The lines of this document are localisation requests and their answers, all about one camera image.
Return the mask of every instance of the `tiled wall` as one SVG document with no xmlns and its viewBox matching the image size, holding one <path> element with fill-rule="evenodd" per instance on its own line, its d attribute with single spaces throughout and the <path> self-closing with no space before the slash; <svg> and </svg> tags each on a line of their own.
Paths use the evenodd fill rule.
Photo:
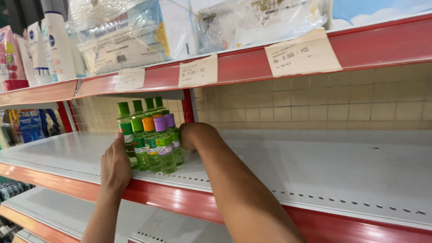
<svg viewBox="0 0 432 243">
<path fill-rule="evenodd" d="M 128 102 L 129 110 L 133 112 L 130 98 L 114 98 L 91 96 L 72 101 L 73 114 L 79 131 L 118 132 L 116 119 L 119 117 L 117 103 Z M 174 114 L 177 127 L 184 123 L 181 100 L 163 100 L 164 106 Z"/>
<path fill-rule="evenodd" d="M 432 63 L 195 88 L 220 129 L 432 129 Z"/>
</svg>

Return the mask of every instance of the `store shelf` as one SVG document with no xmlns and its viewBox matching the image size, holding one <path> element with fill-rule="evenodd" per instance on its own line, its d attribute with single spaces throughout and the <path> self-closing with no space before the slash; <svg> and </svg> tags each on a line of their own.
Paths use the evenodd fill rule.
<svg viewBox="0 0 432 243">
<path fill-rule="evenodd" d="M 29 232 L 26 229 L 23 229 L 15 234 L 13 243 L 50 243 L 50 242 L 41 239 L 40 237 Z"/>
<path fill-rule="evenodd" d="M 428 29 L 432 29 L 432 14 L 328 32 L 327 35 L 342 68 L 360 70 L 432 61 L 432 32 L 426 31 Z M 218 82 L 214 85 L 272 79 L 264 47 L 219 53 Z M 131 92 L 180 89 L 179 63 L 146 67 L 144 86 Z M 85 78 L 75 98 L 115 93 L 117 80 L 117 73 Z"/>
<path fill-rule="evenodd" d="M 3 202 L 0 215 L 51 243 L 79 242 L 94 207 L 94 203 L 36 187 Z M 167 242 L 175 240 L 176 243 L 231 242 L 228 230 L 223 225 L 122 200 L 115 242 L 127 242 L 129 237 L 140 231 L 140 225 L 143 225 L 141 228 L 145 227 L 148 235 L 157 236 L 159 242 L 161 239 Z"/>
<path fill-rule="evenodd" d="M 77 84 L 76 79 L 0 93 L 0 108 L 70 100 L 75 94 Z"/>
<path fill-rule="evenodd" d="M 352 229 L 350 221 L 359 230 L 368 224 L 387 234 L 432 236 L 432 132 L 220 133 L 310 237 L 326 227 L 317 219 L 339 222 L 335 237 Z M 78 132 L 2 150 L 0 174 L 95 201 L 100 155 L 113 139 Z M 185 158 L 172 175 L 135 171 L 123 199 L 223 223 L 199 156 Z"/>
</svg>

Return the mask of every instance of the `price label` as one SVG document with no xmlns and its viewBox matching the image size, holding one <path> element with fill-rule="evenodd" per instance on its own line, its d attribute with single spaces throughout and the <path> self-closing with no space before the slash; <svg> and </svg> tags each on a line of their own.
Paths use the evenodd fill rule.
<svg viewBox="0 0 432 243">
<path fill-rule="evenodd" d="M 118 72 L 115 92 L 131 91 L 144 86 L 146 70 L 144 68 L 126 68 Z"/>
<path fill-rule="evenodd" d="M 265 48 L 273 77 L 342 70 L 324 28 Z"/>
<path fill-rule="evenodd" d="M 190 63 L 180 63 L 179 87 L 217 83 L 217 54 Z"/>
</svg>

